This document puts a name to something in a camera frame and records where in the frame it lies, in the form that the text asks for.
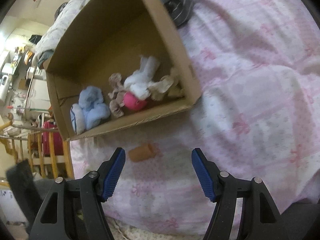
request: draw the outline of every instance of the bed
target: bed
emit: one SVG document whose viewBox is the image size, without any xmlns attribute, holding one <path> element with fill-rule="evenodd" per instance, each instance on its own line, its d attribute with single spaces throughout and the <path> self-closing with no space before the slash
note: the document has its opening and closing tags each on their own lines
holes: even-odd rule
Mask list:
<svg viewBox="0 0 320 240">
<path fill-rule="evenodd" d="M 192 168 L 195 147 L 234 177 L 261 177 L 280 212 L 296 201 L 316 203 L 320 30 L 301 0 L 195 0 L 179 32 L 203 90 L 196 106 L 70 144 L 76 178 L 116 147 L 149 142 L 158 149 L 153 159 L 127 160 L 103 205 L 119 239 L 201 239 L 214 204 Z"/>
</svg>

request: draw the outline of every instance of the silver bolt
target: silver bolt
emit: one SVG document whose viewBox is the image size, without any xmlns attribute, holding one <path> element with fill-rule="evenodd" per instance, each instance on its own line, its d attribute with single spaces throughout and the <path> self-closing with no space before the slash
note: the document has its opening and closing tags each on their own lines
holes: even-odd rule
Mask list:
<svg viewBox="0 0 320 240">
<path fill-rule="evenodd" d="M 90 178 L 94 178 L 95 176 L 97 176 L 98 175 L 98 173 L 96 172 L 96 171 L 90 171 L 89 172 L 89 177 Z"/>
<path fill-rule="evenodd" d="M 229 173 L 226 172 L 226 171 L 221 171 L 221 172 L 220 172 L 220 176 L 226 178 L 226 177 L 229 176 Z"/>
<path fill-rule="evenodd" d="M 259 177 L 254 177 L 254 181 L 259 184 L 262 182 L 262 179 L 260 179 Z"/>
<path fill-rule="evenodd" d="M 60 184 L 61 182 L 63 182 L 63 177 L 57 177 L 56 183 Z"/>
</svg>

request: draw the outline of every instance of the red suitcase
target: red suitcase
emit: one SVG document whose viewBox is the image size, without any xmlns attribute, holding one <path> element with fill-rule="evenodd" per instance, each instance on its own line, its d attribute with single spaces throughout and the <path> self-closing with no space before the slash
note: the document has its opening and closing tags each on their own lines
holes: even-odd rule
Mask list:
<svg viewBox="0 0 320 240">
<path fill-rule="evenodd" d="M 57 128 L 55 124 L 52 122 L 44 122 L 43 128 L 51 129 Z M 62 138 L 60 133 L 53 133 L 53 144 L 54 144 L 54 153 L 55 155 L 63 155 L 63 146 L 62 146 Z M 43 145 L 43 154 L 44 156 L 50 156 L 50 147 L 49 147 L 49 132 L 42 133 L 42 145 Z"/>
</svg>

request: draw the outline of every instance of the pink ball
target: pink ball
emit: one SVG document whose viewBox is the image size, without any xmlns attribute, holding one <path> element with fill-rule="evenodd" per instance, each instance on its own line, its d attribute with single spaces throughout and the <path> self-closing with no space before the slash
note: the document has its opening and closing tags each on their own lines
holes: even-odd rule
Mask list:
<svg viewBox="0 0 320 240">
<path fill-rule="evenodd" d="M 139 111 L 146 106 L 147 101 L 139 100 L 132 93 L 126 92 L 123 97 L 123 103 L 127 108 L 134 111 Z"/>
</svg>

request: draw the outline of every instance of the brown box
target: brown box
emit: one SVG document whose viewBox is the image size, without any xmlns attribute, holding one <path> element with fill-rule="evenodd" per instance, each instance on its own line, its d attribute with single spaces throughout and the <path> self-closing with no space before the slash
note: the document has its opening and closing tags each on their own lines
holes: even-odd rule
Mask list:
<svg viewBox="0 0 320 240">
<path fill-rule="evenodd" d="M 110 102 L 108 78 L 119 72 L 123 79 L 140 67 L 140 57 L 154 56 L 161 65 L 154 81 L 180 72 L 185 97 L 152 102 L 140 112 L 126 111 L 81 135 L 73 131 L 70 109 L 82 89 L 102 89 Z M 53 113 L 62 138 L 75 140 L 109 133 L 190 109 L 201 89 L 179 33 L 160 0 L 90 0 L 61 38 L 52 58 L 44 63 Z"/>
</svg>

